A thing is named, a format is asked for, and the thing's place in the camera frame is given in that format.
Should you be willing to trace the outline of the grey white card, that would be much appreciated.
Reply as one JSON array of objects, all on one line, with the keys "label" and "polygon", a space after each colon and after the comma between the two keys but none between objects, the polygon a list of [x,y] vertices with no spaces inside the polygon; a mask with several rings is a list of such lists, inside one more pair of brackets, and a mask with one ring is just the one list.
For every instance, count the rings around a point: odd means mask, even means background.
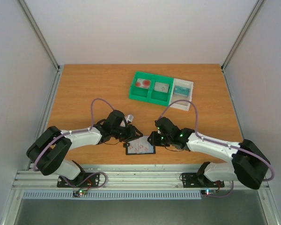
[{"label": "grey white card", "polygon": [[148,137],[143,136],[142,138],[129,142],[127,148],[128,154],[149,154],[154,153],[154,147],[147,141]]}]

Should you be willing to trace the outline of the black leather card holder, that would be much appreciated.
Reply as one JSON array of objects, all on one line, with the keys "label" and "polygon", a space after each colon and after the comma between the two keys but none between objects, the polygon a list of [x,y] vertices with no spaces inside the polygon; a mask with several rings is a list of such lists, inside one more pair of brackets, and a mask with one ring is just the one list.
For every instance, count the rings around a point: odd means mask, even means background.
[{"label": "black leather card holder", "polygon": [[126,155],[150,155],[156,154],[155,146],[148,142],[149,136],[143,136],[123,144]]}]

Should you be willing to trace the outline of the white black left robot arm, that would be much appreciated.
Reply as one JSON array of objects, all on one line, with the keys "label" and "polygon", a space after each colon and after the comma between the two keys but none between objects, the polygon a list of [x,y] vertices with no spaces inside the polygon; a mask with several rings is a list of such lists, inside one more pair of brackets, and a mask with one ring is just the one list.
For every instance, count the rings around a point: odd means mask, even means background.
[{"label": "white black left robot arm", "polygon": [[104,144],[111,138],[126,143],[143,137],[130,118],[113,110],[106,119],[88,128],[60,130],[51,126],[28,148],[26,155],[34,163],[34,170],[44,176],[55,173],[79,187],[84,183],[85,175],[77,163],[65,159],[67,153],[83,146]]}]

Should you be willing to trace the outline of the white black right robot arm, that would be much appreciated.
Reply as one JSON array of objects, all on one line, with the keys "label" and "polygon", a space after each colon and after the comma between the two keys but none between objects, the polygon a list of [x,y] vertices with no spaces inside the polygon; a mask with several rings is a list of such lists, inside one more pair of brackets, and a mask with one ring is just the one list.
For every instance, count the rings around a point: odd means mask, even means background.
[{"label": "white black right robot arm", "polygon": [[269,169],[270,162],[250,140],[227,142],[211,138],[190,128],[179,129],[168,118],[155,121],[148,142],[153,146],[170,147],[178,150],[200,152],[223,160],[215,164],[204,162],[196,172],[195,179],[200,187],[217,181],[239,181],[244,186],[260,188]]}]

